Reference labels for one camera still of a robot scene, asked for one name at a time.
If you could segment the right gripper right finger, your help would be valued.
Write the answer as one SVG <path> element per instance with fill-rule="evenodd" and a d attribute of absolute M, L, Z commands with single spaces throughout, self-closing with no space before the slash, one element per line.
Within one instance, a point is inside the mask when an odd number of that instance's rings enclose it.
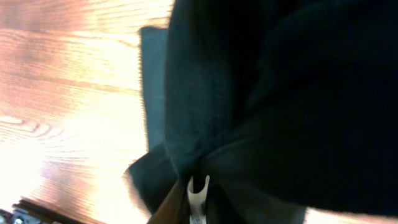
<path fill-rule="evenodd" d="M 208 224 L 303 224 L 306 207 L 244 184 L 212 184 L 206 200 Z"/>

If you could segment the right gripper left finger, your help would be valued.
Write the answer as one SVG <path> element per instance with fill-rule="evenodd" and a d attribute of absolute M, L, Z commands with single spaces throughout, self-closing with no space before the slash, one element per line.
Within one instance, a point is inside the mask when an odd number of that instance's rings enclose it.
<path fill-rule="evenodd" d="M 187 184 L 176 181 L 147 224 L 190 224 Z"/>

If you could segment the black t-shirt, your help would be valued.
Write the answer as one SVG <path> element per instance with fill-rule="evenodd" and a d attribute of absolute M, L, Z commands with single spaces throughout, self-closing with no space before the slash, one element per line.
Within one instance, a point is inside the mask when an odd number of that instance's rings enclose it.
<path fill-rule="evenodd" d="M 176 1 L 164 141 L 129 168 L 151 216 L 176 181 L 397 216 L 397 2 Z"/>

